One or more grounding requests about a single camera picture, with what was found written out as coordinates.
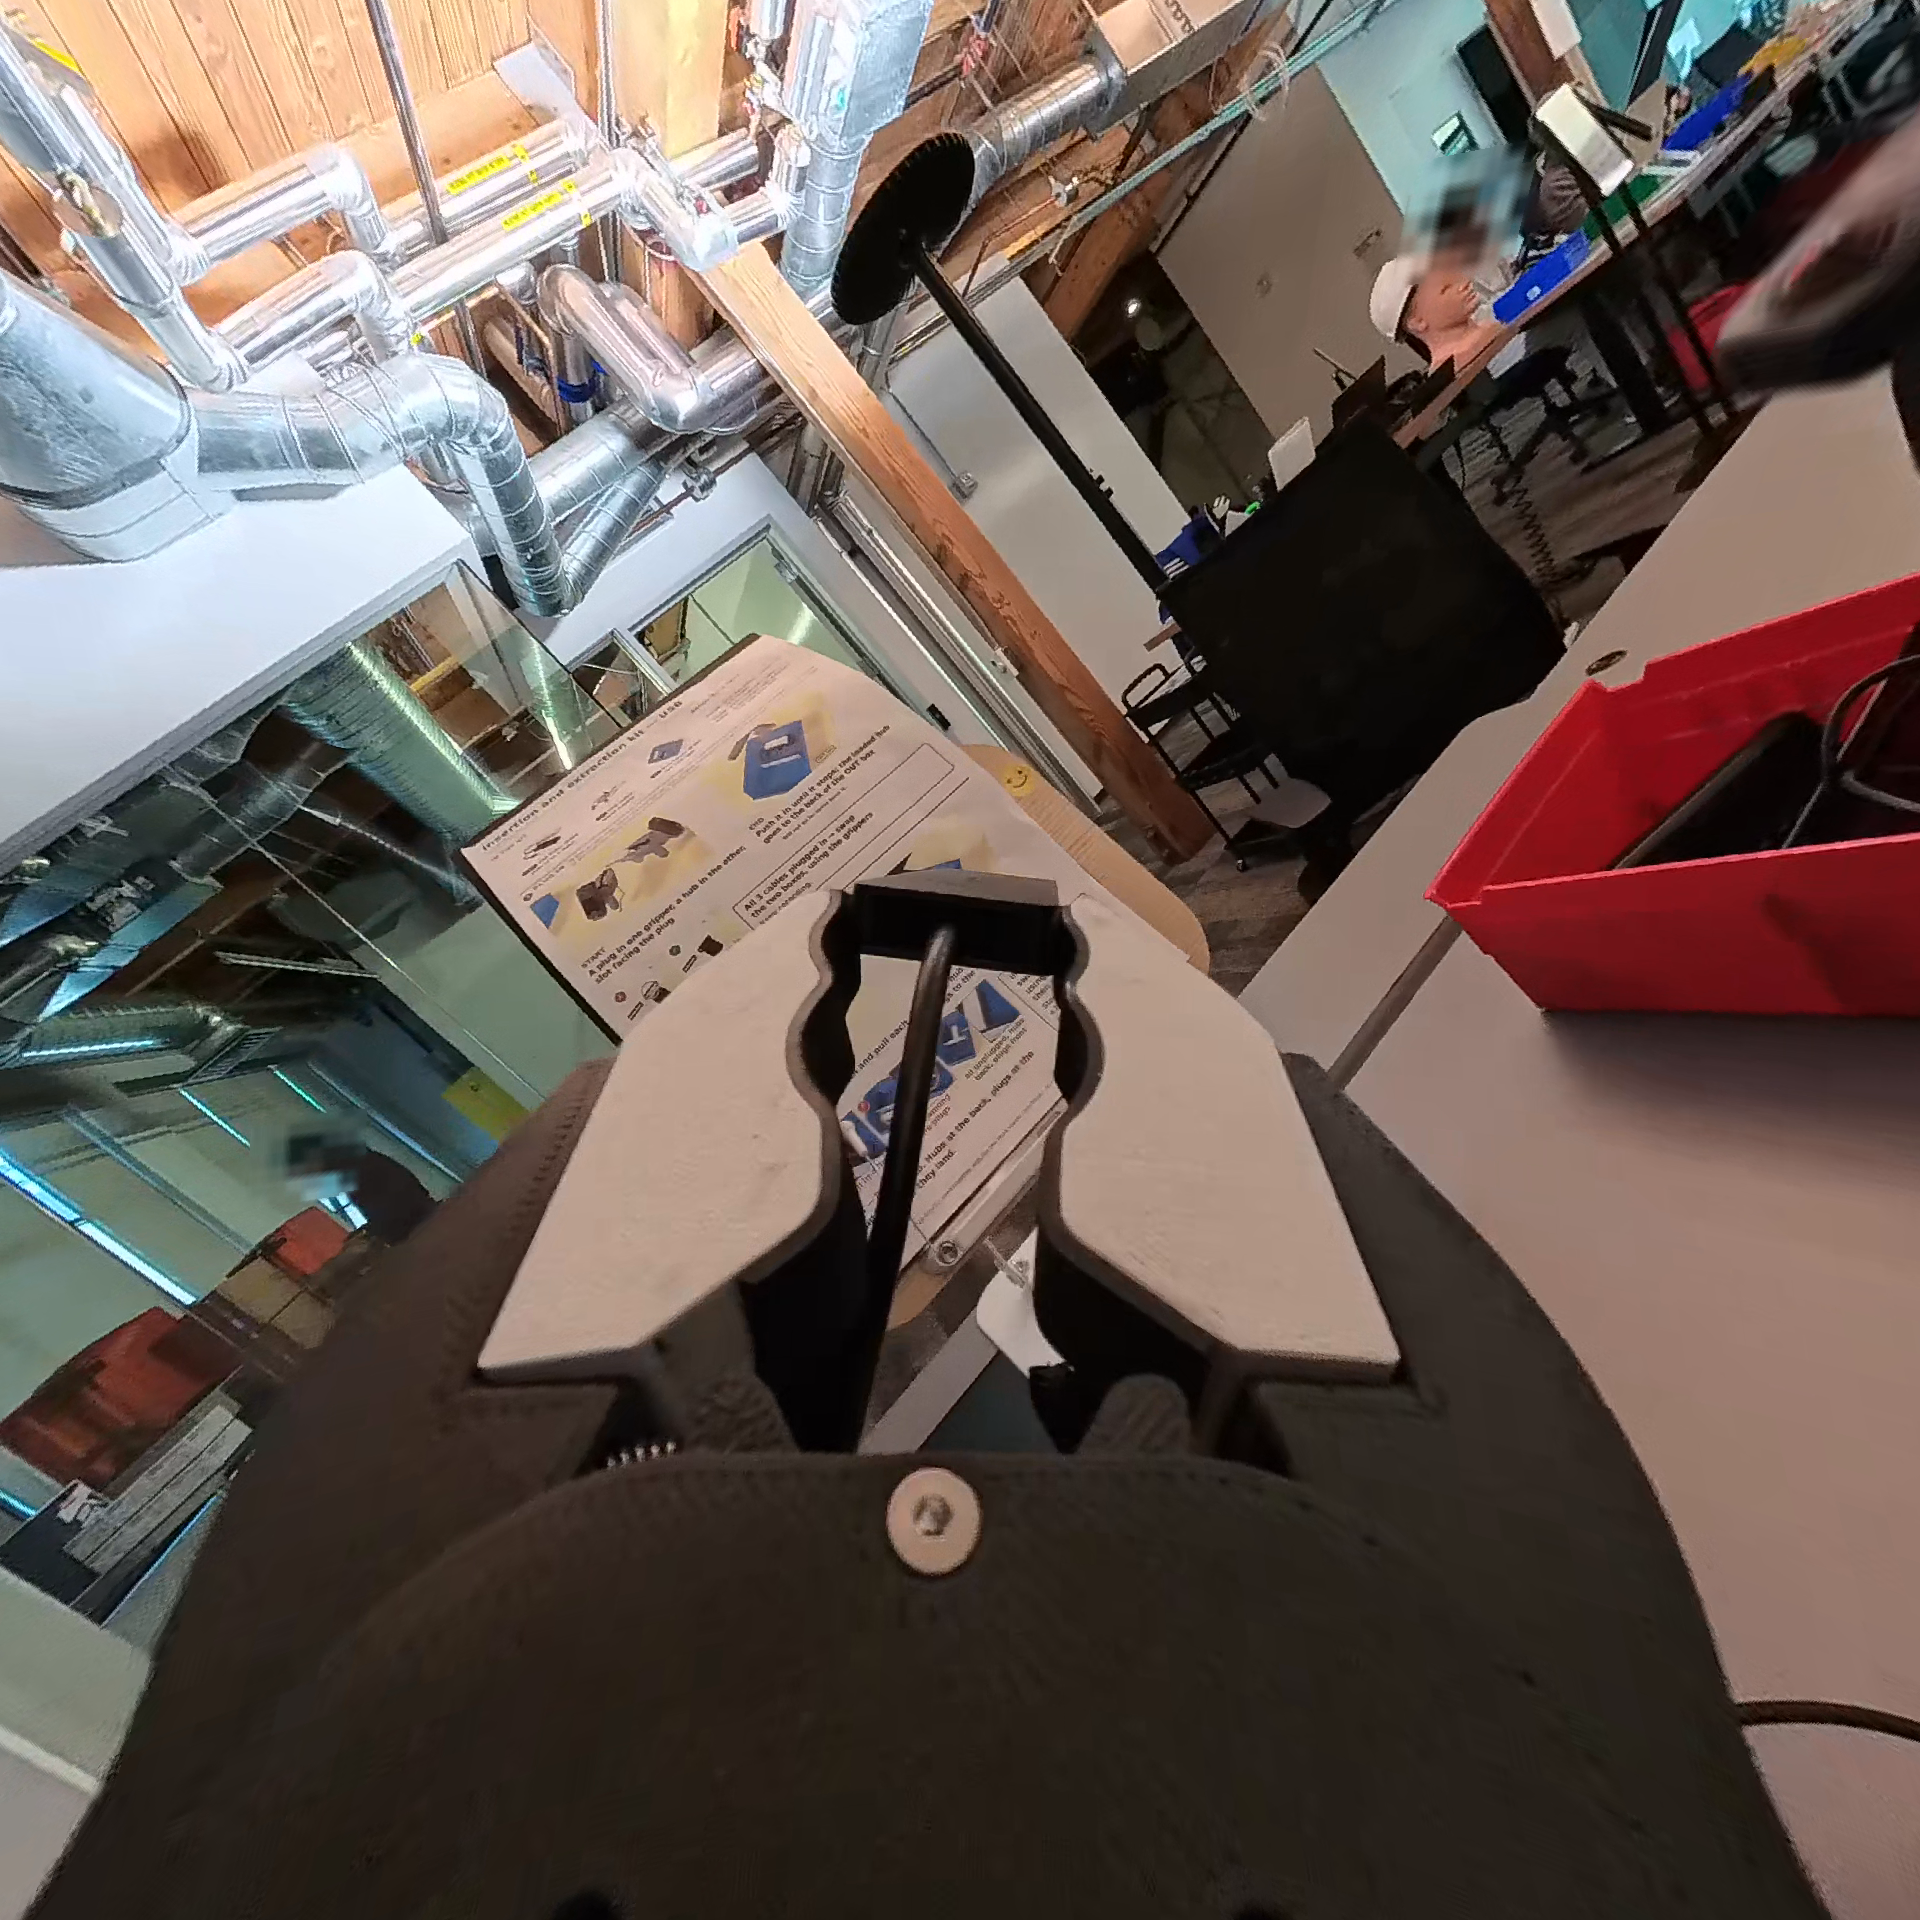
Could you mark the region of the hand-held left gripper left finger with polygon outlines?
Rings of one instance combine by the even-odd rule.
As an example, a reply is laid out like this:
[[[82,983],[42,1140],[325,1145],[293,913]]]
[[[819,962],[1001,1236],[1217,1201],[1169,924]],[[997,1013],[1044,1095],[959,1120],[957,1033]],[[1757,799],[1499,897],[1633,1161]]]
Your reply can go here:
[[[666,1429],[748,1373],[810,1451],[873,1387],[869,1227],[831,1099],[852,1075],[838,891],[757,927],[639,1020],[477,1353],[499,1385],[631,1387]]]

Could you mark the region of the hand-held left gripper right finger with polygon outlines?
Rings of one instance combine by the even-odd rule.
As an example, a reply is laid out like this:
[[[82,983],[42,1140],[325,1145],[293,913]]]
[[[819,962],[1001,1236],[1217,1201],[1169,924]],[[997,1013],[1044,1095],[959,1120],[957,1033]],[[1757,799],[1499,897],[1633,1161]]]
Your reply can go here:
[[[1206,1443],[1261,1385],[1391,1385],[1402,1345],[1270,1036],[1138,919],[1063,915],[1031,1301],[1070,1447],[1127,1381]]]

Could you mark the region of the black usb hub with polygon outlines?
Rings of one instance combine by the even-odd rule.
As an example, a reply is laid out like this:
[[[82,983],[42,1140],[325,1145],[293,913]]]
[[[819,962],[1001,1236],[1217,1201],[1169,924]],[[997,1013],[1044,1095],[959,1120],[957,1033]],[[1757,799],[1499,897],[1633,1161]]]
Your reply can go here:
[[[1070,948],[1066,913],[1050,880],[913,871],[860,883],[850,904],[865,955],[918,962],[947,931],[954,968],[1051,977]]]

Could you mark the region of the red storage bin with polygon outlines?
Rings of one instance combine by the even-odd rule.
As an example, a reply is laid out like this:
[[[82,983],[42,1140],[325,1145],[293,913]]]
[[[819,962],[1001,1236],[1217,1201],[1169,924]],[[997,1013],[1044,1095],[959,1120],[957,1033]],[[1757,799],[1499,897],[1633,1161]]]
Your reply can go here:
[[[1548,1013],[1916,1018],[1916,833],[1615,864],[1765,723],[1892,666],[1916,612],[1907,577],[1585,685],[1427,899]]]

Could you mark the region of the white stand base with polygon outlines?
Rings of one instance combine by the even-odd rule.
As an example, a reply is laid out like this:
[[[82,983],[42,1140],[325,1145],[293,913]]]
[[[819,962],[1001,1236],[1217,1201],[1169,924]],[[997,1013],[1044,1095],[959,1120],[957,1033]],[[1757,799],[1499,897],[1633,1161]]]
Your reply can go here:
[[[1005,1357],[1022,1376],[1066,1363],[1041,1330],[1031,1287],[1009,1275],[994,1275],[980,1290],[974,1320],[997,1355]]]

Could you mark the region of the grey metal rod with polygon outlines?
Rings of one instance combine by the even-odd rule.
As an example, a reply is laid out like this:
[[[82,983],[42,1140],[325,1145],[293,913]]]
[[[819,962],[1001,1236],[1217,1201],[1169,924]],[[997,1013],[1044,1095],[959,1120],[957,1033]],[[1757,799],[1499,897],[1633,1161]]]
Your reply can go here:
[[[1441,924],[1423,938],[1421,946],[1410,955],[1406,968],[1391,979],[1381,994],[1374,1011],[1358,1023],[1346,1044],[1329,1068],[1329,1082],[1334,1088],[1346,1088],[1361,1068],[1370,1063],[1391,1027],[1406,1015],[1410,1003],[1421,994],[1423,985],[1437,972],[1458,940],[1458,927],[1452,919]]]

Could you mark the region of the blue parts bin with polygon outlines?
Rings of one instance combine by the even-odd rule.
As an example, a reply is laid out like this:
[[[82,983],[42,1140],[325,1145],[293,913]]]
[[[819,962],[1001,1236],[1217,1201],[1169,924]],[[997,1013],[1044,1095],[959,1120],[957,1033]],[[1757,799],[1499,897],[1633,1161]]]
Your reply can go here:
[[[1581,267],[1589,252],[1589,235],[1585,231],[1572,231],[1555,252],[1535,259],[1493,303],[1495,321],[1505,328],[1523,325],[1524,315],[1548,303]]]

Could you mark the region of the printed instruction sheet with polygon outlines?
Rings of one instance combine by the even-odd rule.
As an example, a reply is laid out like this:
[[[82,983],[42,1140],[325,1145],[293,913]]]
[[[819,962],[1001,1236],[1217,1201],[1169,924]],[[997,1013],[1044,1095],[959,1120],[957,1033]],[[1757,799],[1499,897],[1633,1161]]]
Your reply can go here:
[[[1106,897],[959,744],[876,679],[751,635],[463,853],[615,1037],[777,911],[918,871]],[[865,957],[834,1112],[873,1220],[915,968]],[[994,1194],[1059,1116],[1051,988],[954,968],[905,1252]]]

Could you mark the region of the red crate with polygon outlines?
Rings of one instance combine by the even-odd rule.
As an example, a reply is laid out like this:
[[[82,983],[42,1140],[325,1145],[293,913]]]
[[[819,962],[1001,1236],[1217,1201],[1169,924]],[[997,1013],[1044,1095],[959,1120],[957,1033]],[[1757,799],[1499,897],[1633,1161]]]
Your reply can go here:
[[[236,1311],[269,1322],[349,1244],[353,1231],[325,1208],[305,1208],[255,1242],[215,1287]]]
[[[234,1371],[197,1316],[150,1308],[61,1363],[3,1423],[3,1444],[50,1481],[106,1493]]]

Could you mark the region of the wooden support column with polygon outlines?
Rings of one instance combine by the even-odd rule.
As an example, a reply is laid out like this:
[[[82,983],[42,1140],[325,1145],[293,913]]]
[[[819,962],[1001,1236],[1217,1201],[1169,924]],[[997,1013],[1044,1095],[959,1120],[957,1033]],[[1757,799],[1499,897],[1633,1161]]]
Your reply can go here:
[[[1017,682],[1121,811],[1169,859],[1217,840],[1087,666],[913,447],[828,328],[782,280],[763,245],[700,269],[709,303],[941,571],[974,624],[1011,659]]]

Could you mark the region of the black floor lamp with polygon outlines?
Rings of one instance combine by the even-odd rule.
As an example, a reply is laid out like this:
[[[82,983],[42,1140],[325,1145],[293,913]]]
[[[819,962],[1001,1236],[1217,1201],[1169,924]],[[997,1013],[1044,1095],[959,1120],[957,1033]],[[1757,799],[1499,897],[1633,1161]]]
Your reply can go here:
[[[974,149],[957,133],[929,137],[905,156],[847,231],[831,269],[831,308],[846,323],[870,325],[901,306],[907,289],[916,284],[1161,604],[1169,573],[1155,551],[1122,516],[1103,477],[1077,456],[941,269],[941,253],[971,207],[974,181]]]

